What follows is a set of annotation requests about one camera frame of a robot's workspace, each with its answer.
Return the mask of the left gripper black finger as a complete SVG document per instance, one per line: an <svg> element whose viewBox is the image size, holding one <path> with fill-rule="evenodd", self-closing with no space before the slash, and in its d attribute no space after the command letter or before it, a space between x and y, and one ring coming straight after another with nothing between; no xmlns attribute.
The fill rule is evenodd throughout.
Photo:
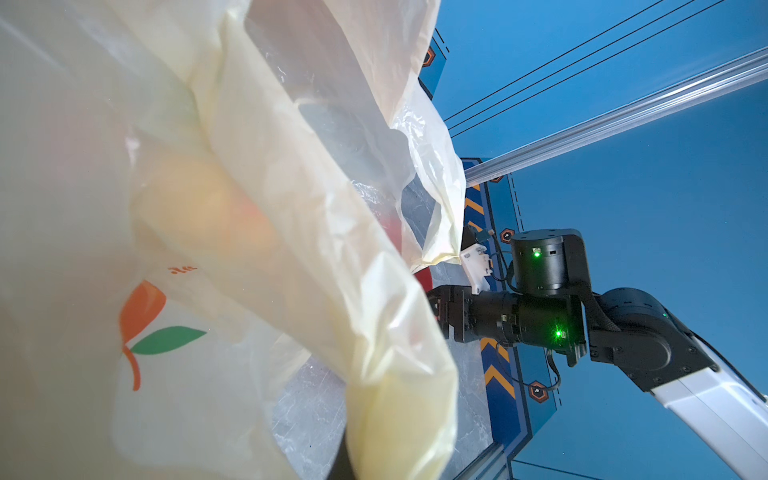
<svg viewBox="0 0 768 480"><path fill-rule="evenodd" d="M338 452L328 473L327 480L356 480L356 475L349 458L345 437L343 437L340 442Z"/></svg>

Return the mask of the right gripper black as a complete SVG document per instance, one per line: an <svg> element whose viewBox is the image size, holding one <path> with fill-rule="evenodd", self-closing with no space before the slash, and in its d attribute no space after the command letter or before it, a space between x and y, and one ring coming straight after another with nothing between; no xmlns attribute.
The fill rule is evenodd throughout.
<svg viewBox="0 0 768 480"><path fill-rule="evenodd" d="M430 290L427 299L446 340L462 344L477 340L469 316L472 303L469 286L441 285Z"/></svg>

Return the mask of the cream plastic bag orange print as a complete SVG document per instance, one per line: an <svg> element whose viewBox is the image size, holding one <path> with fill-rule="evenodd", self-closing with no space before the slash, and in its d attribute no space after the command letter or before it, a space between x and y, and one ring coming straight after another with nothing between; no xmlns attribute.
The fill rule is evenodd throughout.
<svg viewBox="0 0 768 480"><path fill-rule="evenodd" d="M436 479L458 372L419 270L465 178L436 1L1 5L1 475L293 479L310 357L358 479Z"/></svg>

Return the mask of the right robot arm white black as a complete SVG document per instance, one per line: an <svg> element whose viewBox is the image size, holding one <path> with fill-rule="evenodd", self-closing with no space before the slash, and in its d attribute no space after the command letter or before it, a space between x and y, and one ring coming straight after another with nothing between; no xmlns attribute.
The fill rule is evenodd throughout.
<svg viewBox="0 0 768 480"><path fill-rule="evenodd" d="M427 297L445 336L543 347L620 369L694 431L741 479L767 476L767 398L714 346L649 293L592 289L574 229L511 241L510 291L441 285Z"/></svg>

